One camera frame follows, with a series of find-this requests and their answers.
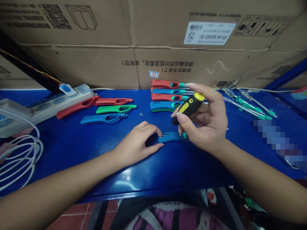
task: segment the yellow wire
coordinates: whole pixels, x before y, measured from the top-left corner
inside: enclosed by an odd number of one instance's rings
[[[10,53],[4,51],[3,49],[0,49],[0,51],[2,51],[3,53],[5,53],[5,54],[11,56],[12,58],[14,58],[14,59],[16,59],[16,60],[18,60],[18,61],[20,61],[22,64],[25,64],[25,65],[27,65],[28,67],[34,69],[36,72],[39,72],[39,73],[41,73],[41,74],[44,74],[44,75],[46,75],[46,76],[52,78],[53,80],[57,81],[58,83],[62,84],[62,82],[59,81],[58,79],[56,79],[56,78],[50,76],[49,74],[47,74],[47,73],[45,73],[45,72],[39,71],[38,69],[36,69],[36,68],[34,68],[33,66],[31,66],[31,65],[29,65],[29,64],[27,64],[27,63],[25,63],[24,61],[20,60],[19,58],[15,57],[14,55],[11,55]]]

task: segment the hand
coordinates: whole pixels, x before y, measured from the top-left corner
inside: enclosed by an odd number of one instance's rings
[[[112,150],[112,154],[117,156],[116,158],[124,167],[143,160],[164,146],[163,143],[159,143],[145,147],[145,141],[154,133],[157,133],[159,137],[162,135],[161,130],[157,126],[143,121],[125,136],[118,146]]]
[[[213,154],[222,145],[226,135],[228,121],[223,96],[205,85],[190,83],[189,87],[192,91],[203,94],[209,105],[202,104],[190,118],[178,113],[177,108],[172,117],[177,116],[180,123],[179,134],[185,131],[189,140],[197,147]]]

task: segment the forearm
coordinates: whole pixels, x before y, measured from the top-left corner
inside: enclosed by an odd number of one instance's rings
[[[105,177],[120,170],[110,152],[60,171],[0,199],[3,229],[45,229]]]
[[[289,222],[307,224],[306,188],[228,140],[212,154],[265,211]]]

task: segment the red tile floor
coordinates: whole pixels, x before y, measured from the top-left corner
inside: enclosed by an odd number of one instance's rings
[[[75,204],[64,212],[46,230],[86,230],[95,203]],[[117,200],[110,200],[102,230],[109,230],[117,210]]]

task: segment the screwdriver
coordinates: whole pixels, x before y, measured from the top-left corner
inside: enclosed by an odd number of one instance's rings
[[[204,100],[205,100],[204,95],[200,93],[194,93],[188,99],[185,100],[185,102],[180,106],[180,109],[178,112],[183,113],[187,116],[190,116],[202,105]],[[179,125],[177,116],[175,116],[172,119],[171,126],[164,133],[166,133],[173,125],[176,125],[176,126]]]

